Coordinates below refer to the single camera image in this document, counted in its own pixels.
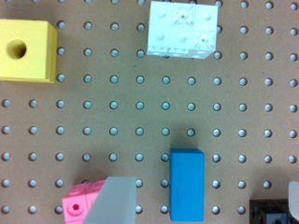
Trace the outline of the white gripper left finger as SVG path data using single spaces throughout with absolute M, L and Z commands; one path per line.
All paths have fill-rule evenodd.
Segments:
M 82 224 L 135 224 L 136 178 L 109 176 Z

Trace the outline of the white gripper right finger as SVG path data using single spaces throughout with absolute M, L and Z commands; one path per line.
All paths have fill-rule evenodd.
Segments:
M 299 219 L 299 182 L 291 181 L 289 183 L 288 204 L 291 215 Z

